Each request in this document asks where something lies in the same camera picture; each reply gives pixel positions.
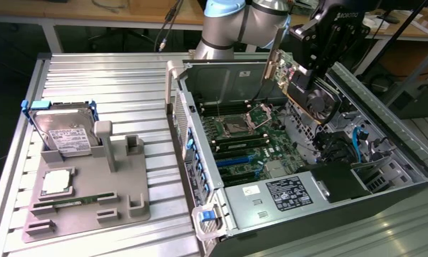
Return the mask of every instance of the floor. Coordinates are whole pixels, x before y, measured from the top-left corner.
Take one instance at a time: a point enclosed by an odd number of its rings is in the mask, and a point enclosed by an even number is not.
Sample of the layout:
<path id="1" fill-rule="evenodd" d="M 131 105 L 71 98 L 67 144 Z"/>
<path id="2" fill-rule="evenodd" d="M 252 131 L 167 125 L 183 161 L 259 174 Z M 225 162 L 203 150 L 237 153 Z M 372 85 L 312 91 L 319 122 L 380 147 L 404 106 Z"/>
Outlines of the floor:
<path id="1" fill-rule="evenodd" d="M 121 52 L 121 36 L 88 43 L 88 37 L 107 31 L 100 27 L 57 26 L 60 40 L 65 52 Z M 157 30 L 149 30 L 149 38 L 155 38 Z M 200 40 L 200 31 L 173 31 L 165 51 L 185 52 L 195 49 Z M 127 40 L 127 52 L 152 52 L 153 45 L 135 37 Z M 284 41 L 283 49 L 289 45 Z M 236 43 L 235 51 L 244 51 L 245 45 Z M 20 103 L 25 97 L 26 87 L 32 76 L 36 56 L 49 52 L 40 26 L 24 24 L 0 24 L 0 175 L 8 148 L 12 142 L 16 122 L 20 114 Z M 344 64 L 352 66 L 353 60 L 361 58 L 363 52 L 347 58 Z"/>

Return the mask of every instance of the table leg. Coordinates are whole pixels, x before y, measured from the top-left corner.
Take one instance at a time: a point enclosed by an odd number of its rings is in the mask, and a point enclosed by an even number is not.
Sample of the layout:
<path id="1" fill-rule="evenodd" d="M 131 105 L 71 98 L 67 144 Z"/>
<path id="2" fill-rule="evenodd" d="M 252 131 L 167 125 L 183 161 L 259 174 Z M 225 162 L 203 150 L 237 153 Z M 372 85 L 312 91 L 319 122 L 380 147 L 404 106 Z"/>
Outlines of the table leg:
<path id="1" fill-rule="evenodd" d="M 353 75 L 359 75 L 364 72 L 368 65 L 372 63 L 372 60 L 377 56 L 380 50 L 384 48 L 387 42 L 389 39 L 379 39 L 376 44 L 373 45 L 368 55 L 365 56 L 363 62 L 359 65 L 359 68 L 356 68 Z"/>
<path id="2" fill-rule="evenodd" d="M 256 46 L 248 44 L 248 46 L 245 47 L 245 52 L 256 52 L 256 49 L 257 49 Z"/>
<path id="3" fill-rule="evenodd" d="M 56 27 L 53 24 L 41 24 L 45 39 L 53 54 L 60 54 L 64 52 L 63 45 L 60 43 L 60 38 L 56 32 Z"/>

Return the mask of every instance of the hard drive label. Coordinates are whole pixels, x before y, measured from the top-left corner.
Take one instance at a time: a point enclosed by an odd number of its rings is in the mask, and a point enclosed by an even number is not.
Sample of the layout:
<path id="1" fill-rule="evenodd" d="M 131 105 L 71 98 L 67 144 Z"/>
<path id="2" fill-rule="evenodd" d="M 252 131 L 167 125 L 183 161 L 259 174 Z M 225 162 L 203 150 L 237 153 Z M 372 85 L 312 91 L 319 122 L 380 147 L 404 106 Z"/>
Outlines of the hard drive label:
<path id="1" fill-rule="evenodd" d="M 71 130 L 49 130 L 52 140 L 61 153 L 72 153 L 91 150 L 91 144 L 84 128 Z"/>
<path id="2" fill-rule="evenodd" d="M 312 204 L 308 191 L 299 177 L 285 178 L 267 183 L 273 203 L 280 211 Z"/>

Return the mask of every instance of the aluminum profile table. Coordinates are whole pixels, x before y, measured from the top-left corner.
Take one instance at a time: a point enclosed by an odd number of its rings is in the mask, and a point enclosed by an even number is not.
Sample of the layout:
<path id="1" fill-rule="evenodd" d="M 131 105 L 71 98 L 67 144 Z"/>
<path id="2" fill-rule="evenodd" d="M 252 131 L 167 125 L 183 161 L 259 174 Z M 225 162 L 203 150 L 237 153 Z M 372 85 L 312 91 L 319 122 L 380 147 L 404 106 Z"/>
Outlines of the aluminum profile table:
<path id="1" fill-rule="evenodd" d="M 22 243 L 41 140 L 21 116 L 0 181 L 0 256 L 200 255 L 164 113 L 165 62 L 188 57 L 60 54 L 37 61 L 28 100 L 95 99 L 100 119 L 113 122 L 113 140 L 131 133 L 144 139 L 152 216 L 143 223 Z M 236 57 L 265 59 L 267 54 Z M 427 257 L 428 189 L 376 216 L 252 256 Z"/>

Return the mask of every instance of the motherboard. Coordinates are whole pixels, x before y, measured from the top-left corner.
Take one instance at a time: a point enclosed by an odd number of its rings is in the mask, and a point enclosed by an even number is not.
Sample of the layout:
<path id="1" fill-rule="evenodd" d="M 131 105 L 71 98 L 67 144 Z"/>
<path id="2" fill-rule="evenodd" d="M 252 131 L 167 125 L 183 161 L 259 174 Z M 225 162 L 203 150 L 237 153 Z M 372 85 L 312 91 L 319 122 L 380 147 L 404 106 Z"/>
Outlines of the motherboard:
<path id="1" fill-rule="evenodd" d="M 248 108 L 240 106 L 220 105 L 213 111 L 201 112 L 225 186 L 293 174 L 304 165 L 272 105 L 245 103 Z"/>

